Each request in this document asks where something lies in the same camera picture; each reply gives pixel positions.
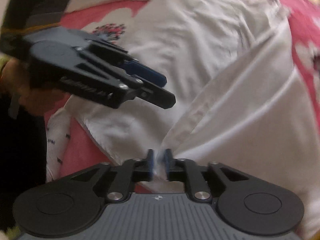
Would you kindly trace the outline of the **person left hand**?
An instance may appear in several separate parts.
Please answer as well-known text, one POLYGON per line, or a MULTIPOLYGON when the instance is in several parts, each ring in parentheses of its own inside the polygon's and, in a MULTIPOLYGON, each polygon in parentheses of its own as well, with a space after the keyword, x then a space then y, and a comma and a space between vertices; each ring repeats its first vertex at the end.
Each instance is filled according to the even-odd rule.
POLYGON ((18 104, 34 116, 43 116, 65 96, 58 89, 30 87, 29 73, 18 59, 9 59, 1 69, 1 92, 18 96, 18 104))

